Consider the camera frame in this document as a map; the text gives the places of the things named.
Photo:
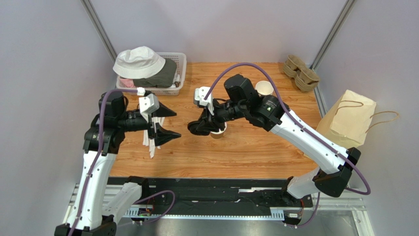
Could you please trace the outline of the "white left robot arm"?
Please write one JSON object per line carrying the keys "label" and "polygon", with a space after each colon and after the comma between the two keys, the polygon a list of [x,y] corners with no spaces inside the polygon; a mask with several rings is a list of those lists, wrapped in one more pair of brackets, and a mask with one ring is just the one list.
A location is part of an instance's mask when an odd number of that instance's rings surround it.
{"label": "white left robot arm", "polygon": [[139,88],[138,108],[128,110],[126,89],[102,94],[99,114],[84,135],[83,172],[74,206],[65,223],[55,229],[57,236],[113,236],[117,225],[131,206],[149,192],[143,177],[129,177],[121,190],[104,204],[104,195],[112,166],[127,132],[146,131],[156,146],[180,137],[164,129],[159,118],[174,117],[151,91]]}

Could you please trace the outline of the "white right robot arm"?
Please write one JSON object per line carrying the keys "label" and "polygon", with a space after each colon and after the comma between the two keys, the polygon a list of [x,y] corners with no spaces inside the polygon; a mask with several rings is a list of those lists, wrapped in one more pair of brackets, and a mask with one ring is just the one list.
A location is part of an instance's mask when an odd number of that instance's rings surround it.
{"label": "white right robot arm", "polygon": [[361,152],[346,149],[326,139],[306,125],[287,105],[281,106],[273,95],[260,96],[248,78],[237,74],[224,82],[229,99],[219,103],[208,87],[196,88],[194,104],[203,110],[188,130],[198,136],[223,132],[226,122],[244,118],[292,143],[318,166],[300,177],[289,177],[282,187],[284,196],[301,199],[313,193],[340,197],[351,178]]}

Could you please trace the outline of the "brown paper coffee cup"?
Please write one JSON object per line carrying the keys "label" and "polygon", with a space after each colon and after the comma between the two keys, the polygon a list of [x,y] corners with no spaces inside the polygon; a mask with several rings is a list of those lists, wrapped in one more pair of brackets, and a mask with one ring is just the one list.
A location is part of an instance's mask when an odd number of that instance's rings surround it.
{"label": "brown paper coffee cup", "polygon": [[225,135],[226,129],[227,129],[227,123],[225,122],[223,129],[219,129],[219,131],[217,131],[217,132],[210,132],[210,136],[213,139],[221,139]]}

